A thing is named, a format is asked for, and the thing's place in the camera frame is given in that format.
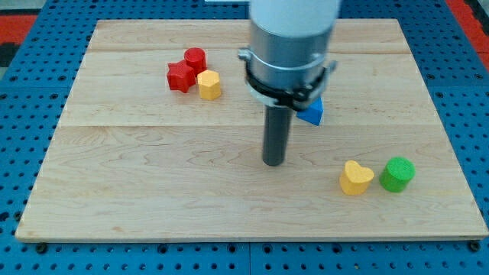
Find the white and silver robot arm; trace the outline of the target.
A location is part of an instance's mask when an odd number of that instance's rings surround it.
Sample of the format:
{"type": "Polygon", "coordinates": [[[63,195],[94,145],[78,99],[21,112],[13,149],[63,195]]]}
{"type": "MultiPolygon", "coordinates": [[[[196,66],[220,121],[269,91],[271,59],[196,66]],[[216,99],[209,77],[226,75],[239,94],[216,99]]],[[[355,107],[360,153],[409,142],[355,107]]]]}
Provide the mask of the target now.
{"type": "Polygon", "coordinates": [[[250,93],[268,107],[302,111],[326,88],[335,63],[325,65],[341,0],[253,0],[245,61],[250,93]]]}

